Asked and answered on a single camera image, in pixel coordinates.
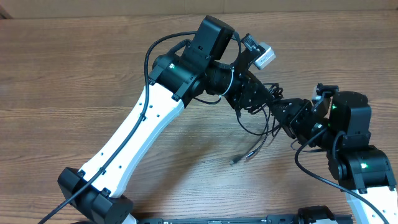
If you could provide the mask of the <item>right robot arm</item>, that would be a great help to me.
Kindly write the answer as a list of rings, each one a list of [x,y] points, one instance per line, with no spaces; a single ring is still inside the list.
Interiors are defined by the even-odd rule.
[[[316,90],[312,100],[278,100],[271,111],[300,143],[296,155],[306,146],[326,151],[334,182],[299,168],[344,192],[357,223],[397,223],[397,182],[386,154],[369,143],[372,111],[366,95]]]

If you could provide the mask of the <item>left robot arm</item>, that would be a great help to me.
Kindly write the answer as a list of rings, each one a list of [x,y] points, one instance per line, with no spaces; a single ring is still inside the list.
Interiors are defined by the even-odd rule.
[[[111,139],[79,169],[67,167],[58,184],[67,203],[93,223],[134,223],[133,203],[124,196],[140,160],[156,138],[202,93],[227,100],[235,111],[255,111],[273,96],[249,71],[275,58],[251,35],[240,37],[223,21],[206,16],[198,30],[153,63],[145,62],[142,94]]]

